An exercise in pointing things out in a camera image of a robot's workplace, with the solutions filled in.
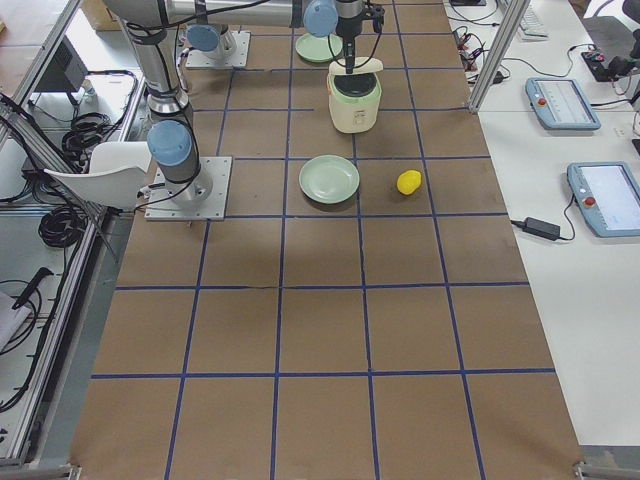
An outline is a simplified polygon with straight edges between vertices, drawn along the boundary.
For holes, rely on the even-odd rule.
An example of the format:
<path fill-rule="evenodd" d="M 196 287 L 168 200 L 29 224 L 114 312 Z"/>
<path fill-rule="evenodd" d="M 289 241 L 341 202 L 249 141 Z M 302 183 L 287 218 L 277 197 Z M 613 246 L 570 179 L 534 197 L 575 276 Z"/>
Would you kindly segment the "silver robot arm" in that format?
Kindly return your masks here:
<path fill-rule="evenodd" d="M 190 101 L 175 66 L 180 27 L 202 52 L 217 50 L 230 24 L 303 27 L 315 37 L 335 33 L 351 73 L 365 17 L 361 1 L 108 1 L 106 6 L 120 20 L 145 76 L 148 106 L 160 122 L 147 140 L 169 198 L 189 206 L 207 198 L 212 186 L 202 171 Z"/>
<path fill-rule="evenodd" d="M 342 39 L 346 71 L 356 68 L 356 38 L 370 21 L 380 34 L 384 8 L 370 1 L 108 1 L 106 6 L 135 35 L 182 24 L 243 24 L 305 28 L 315 37 Z"/>

